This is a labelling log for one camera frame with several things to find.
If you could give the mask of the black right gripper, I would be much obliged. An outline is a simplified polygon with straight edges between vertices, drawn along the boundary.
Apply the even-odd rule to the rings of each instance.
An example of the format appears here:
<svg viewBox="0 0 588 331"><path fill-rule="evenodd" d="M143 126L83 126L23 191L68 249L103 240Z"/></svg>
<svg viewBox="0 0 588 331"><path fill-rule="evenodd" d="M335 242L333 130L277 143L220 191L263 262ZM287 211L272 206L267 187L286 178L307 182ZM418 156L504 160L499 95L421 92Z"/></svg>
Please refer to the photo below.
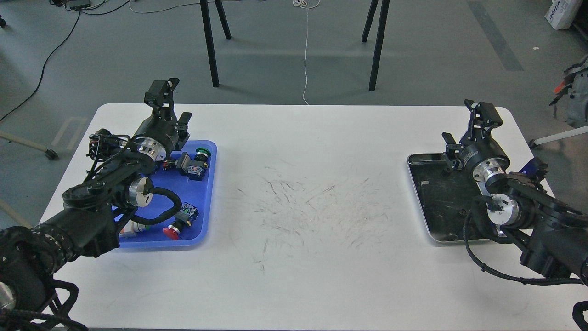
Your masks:
<svg viewBox="0 0 588 331"><path fill-rule="evenodd" d="M447 171L460 171L462 167L476 181L487 181L496 172L504 172L510 160L502 147L492 138L491 131L503 125L493 103L464 100L470 112L468 129L458 144L452 134L443 132L445 152L443 161Z"/></svg>

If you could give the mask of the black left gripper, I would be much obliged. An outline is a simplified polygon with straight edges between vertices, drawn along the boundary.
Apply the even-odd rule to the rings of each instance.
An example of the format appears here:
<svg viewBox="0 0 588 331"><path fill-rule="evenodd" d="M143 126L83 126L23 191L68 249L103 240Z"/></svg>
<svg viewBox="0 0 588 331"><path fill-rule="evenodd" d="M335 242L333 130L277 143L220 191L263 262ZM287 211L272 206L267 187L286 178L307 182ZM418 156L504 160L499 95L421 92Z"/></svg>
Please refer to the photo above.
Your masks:
<svg viewBox="0 0 588 331"><path fill-rule="evenodd" d="M189 140L188 123L191 112L183 112L179 119L174 112L174 90L179 78L155 80L145 92L144 103L153 114L145 119L133 136L138 152L153 160L168 160L172 152L181 151Z"/></svg>

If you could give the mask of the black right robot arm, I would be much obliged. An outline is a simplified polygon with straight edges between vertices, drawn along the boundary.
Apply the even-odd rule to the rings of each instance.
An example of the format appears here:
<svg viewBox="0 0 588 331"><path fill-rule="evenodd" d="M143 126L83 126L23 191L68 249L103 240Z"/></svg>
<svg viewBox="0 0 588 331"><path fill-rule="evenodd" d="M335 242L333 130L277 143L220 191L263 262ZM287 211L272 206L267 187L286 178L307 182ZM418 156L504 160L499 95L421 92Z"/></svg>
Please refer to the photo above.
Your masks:
<svg viewBox="0 0 588 331"><path fill-rule="evenodd" d="M548 166L531 159L519 172L508 172L510 160L492 138L503 124L492 103L465 100L470 113L468 129L460 141L442 134L442 154L447 171L464 171L469 180L483 185L481 195L463 225L469 257L483 272L501 279L535 286L587 284L587 215L548 195L542 186ZM474 222L483 237L500 244L514 244L521 265L540 278L514 277L481 262L469 246L469 226Z"/></svg>

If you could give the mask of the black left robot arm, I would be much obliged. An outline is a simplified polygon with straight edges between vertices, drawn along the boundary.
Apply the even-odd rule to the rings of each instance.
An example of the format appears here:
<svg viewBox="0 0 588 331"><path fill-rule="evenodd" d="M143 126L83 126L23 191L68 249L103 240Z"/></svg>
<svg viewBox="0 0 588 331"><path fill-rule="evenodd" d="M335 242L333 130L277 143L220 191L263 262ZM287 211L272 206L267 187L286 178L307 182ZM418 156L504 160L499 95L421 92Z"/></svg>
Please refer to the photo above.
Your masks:
<svg viewBox="0 0 588 331"><path fill-rule="evenodd" d="M48 331L58 324L85 331L68 315L78 288L53 275L80 256L99 257L118 248L128 222L150 226L181 209L177 194L150 180L189 139L191 113L179 118L174 113L178 84L178 78L153 82L144 98L153 112L134 136L101 129L90 137L88 156L94 163L81 184L63 193L63 211L33 228L1 231L3 331Z"/></svg>

